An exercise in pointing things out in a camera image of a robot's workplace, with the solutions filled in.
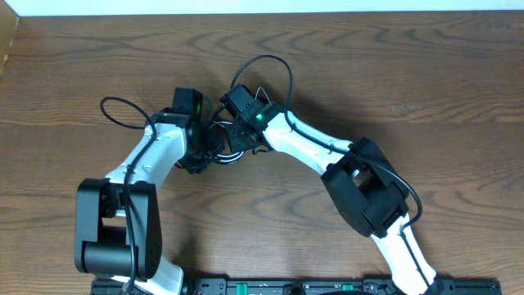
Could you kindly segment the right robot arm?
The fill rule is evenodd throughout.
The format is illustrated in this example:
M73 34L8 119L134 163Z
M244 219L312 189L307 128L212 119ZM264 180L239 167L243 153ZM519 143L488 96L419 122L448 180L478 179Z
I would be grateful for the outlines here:
M235 148L265 145L319 173L343 220L376 243L397 289L405 294L436 291L436 271L411 229L422 215L421 200L373 141L332 137L276 102L227 102L224 107L235 120L228 133Z

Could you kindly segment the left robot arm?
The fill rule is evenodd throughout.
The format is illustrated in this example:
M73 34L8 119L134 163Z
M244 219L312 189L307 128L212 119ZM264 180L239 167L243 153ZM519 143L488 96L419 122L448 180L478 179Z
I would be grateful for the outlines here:
M175 166L200 174L223 151L201 119L204 96L177 87L171 107L146 116L143 137L101 179L76 193L75 267L119 282L119 294L180 294L183 269L162 254L157 194Z

